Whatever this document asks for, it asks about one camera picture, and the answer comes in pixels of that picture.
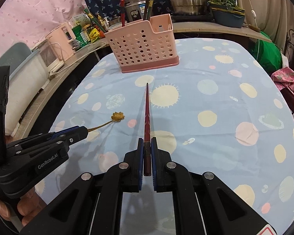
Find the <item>beige curtain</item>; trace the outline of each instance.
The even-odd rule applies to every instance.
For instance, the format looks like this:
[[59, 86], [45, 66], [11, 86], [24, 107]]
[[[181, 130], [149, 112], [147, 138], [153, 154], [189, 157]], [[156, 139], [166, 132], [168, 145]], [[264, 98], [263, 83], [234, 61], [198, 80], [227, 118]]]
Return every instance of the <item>beige curtain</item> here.
[[257, 26], [284, 50], [286, 34], [294, 30], [294, 6], [290, 0], [238, 0], [246, 10], [246, 23], [256, 25], [251, 10], [256, 12]]

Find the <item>red and white sticker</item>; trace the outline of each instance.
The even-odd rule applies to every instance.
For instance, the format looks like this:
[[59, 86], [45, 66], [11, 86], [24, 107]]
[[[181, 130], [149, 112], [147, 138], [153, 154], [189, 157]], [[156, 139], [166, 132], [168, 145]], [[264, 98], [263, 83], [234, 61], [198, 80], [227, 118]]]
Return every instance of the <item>red and white sticker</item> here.
[[277, 235], [272, 227], [267, 224], [257, 235]]

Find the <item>human hand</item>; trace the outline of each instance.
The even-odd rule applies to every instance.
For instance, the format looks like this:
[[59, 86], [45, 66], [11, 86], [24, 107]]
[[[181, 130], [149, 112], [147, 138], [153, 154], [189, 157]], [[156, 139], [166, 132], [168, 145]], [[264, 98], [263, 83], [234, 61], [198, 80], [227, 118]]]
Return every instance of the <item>human hand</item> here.
[[[17, 204], [18, 212], [24, 216], [22, 219], [22, 224], [27, 225], [44, 207], [46, 203], [40, 198], [40, 196], [35, 192], [35, 188], [30, 189]], [[0, 216], [9, 221], [10, 211], [6, 204], [0, 200]]]

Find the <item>metal screw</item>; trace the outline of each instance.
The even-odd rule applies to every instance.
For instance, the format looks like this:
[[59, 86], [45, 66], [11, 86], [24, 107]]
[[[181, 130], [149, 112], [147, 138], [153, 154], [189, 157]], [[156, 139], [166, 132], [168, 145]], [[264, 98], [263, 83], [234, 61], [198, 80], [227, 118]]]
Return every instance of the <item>metal screw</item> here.
[[211, 173], [211, 172], [206, 172], [206, 173], [204, 174], [204, 177], [205, 177], [206, 179], [213, 179], [213, 178], [214, 178], [214, 175], [213, 175], [213, 173]]
[[129, 164], [128, 163], [120, 163], [119, 164], [119, 168], [120, 169], [127, 169], [129, 167]]
[[174, 169], [174, 168], [176, 167], [176, 163], [174, 163], [174, 162], [168, 162], [168, 163], [167, 163], [167, 167], [168, 167], [169, 169]]
[[82, 174], [81, 178], [82, 180], [88, 180], [92, 177], [92, 175], [90, 173], [84, 173]]

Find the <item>basket base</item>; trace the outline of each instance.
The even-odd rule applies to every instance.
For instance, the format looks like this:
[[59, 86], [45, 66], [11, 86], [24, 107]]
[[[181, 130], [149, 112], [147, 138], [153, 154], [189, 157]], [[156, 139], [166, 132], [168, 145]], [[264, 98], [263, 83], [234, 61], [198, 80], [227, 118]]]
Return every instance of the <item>basket base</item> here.
[[122, 73], [129, 73], [129, 72], [137, 72], [137, 71], [147, 71], [147, 70], [152, 70], [152, 69], [159, 69], [159, 68], [165, 68], [165, 67], [170, 67], [170, 66], [176, 66], [179, 63], [180, 63], [179, 56], [176, 56], [174, 58], [164, 59], [164, 60], [160, 60], [160, 61], [122, 66], [121, 72]]

